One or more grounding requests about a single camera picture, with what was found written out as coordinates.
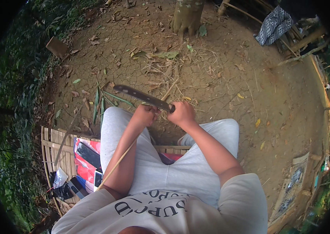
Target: patterned cloth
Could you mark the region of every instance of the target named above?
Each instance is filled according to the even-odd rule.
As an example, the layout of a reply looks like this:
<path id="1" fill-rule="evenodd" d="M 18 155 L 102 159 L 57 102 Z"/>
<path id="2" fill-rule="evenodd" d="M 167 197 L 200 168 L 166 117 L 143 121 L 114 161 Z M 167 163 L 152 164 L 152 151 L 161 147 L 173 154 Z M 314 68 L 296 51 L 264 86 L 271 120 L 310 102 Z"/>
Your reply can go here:
<path id="1" fill-rule="evenodd" d="M 277 6 L 264 20 L 258 36 L 255 39 L 261 46 L 270 45 L 287 32 L 294 21 L 290 14 Z"/>

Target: machete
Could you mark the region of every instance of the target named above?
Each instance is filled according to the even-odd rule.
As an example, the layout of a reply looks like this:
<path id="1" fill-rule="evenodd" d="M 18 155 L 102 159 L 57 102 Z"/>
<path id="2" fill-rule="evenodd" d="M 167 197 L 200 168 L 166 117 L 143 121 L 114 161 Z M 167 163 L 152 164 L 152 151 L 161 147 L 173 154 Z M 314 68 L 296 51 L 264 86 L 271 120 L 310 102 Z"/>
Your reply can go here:
<path id="1" fill-rule="evenodd" d="M 139 99 L 141 101 L 145 101 L 146 103 L 153 105 L 153 106 L 157 106 L 158 108 L 161 108 L 163 110 L 166 110 L 170 113 L 173 113 L 175 111 L 175 106 L 174 105 L 170 105 L 167 104 L 167 102 L 162 101 L 158 98 L 155 98 L 153 96 L 150 96 L 146 93 L 143 93 L 142 91 L 136 90 L 134 88 L 131 88 L 130 86 L 126 86 L 126 85 L 116 85 L 113 87 L 114 90 L 124 93 L 124 94 L 128 94 L 136 99 Z"/>

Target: smartphone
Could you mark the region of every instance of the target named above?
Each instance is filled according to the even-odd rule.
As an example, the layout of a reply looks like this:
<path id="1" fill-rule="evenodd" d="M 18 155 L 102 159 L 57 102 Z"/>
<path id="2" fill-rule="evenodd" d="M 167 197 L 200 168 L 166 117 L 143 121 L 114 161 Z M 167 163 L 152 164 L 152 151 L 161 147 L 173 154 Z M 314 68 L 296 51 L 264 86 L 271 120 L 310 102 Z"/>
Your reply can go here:
<path id="1" fill-rule="evenodd" d="M 80 155 L 80 157 L 85 159 L 87 162 L 89 162 L 95 168 L 100 167 L 100 155 L 98 155 L 96 152 L 91 150 L 88 146 L 83 144 L 83 142 L 79 142 L 76 152 Z"/>
<path id="2" fill-rule="evenodd" d="M 104 173 L 102 173 L 101 168 L 97 168 L 95 171 L 94 179 L 93 179 L 93 191 L 95 192 L 97 188 L 102 183 L 102 177 L 104 176 Z"/>

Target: white phone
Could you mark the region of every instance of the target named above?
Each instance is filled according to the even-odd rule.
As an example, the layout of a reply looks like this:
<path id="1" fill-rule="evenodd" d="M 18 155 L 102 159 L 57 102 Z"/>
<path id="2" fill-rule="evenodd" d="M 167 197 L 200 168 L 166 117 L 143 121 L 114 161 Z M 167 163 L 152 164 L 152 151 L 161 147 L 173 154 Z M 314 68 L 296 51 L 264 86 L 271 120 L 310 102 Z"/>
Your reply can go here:
<path id="1" fill-rule="evenodd" d="M 102 173 L 101 168 L 97 168 L 95 171 L 95 175 L 93 178 L 93 191 L 95 192 L 97 188 L 102 183 L 102 177 L 104 176 L 104 173 Z"/>

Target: woven bamboo mat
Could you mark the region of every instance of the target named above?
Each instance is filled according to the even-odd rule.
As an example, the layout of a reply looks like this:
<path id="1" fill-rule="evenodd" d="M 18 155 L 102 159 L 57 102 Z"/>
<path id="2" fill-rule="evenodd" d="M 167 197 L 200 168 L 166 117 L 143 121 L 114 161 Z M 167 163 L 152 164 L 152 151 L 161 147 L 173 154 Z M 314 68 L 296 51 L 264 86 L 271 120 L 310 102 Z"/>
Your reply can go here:
<path id="1" fill-rule="evenodd" d="M 48 129 L 44 126 L 41 127 L 41 145 L 44 158 L 44 166 L 47 179 L 49 180 L 50 172 L 57 171 L 60 167 L 68 176 L 70 180 L 73 176 L 76 176 L 75 163 L 74 163 L 74 138 L 79 137 L 86 140 L 93 140 L 100 142 L 100 139 L 96 138 L 86 138 L 77 136 L 74 134 L 69 134 L 66 137 L 64 146 L 60 154 L 57 166 L 54 165 L 55 157 L 62 143 L 65 133 L 63 131 Z M 189 146 L 154 146 L 157 152 L 162 153 L 176 153 L 176 154 L 185 154 L 190 147 Z M 70 207 L 67 204 L 76 204 L 80 201 L 79 197 L 74 194 L 72 198 L 65 200 L 65 203 L 60 202 L 60 211 L 62 214 L 65 214 Z"/>

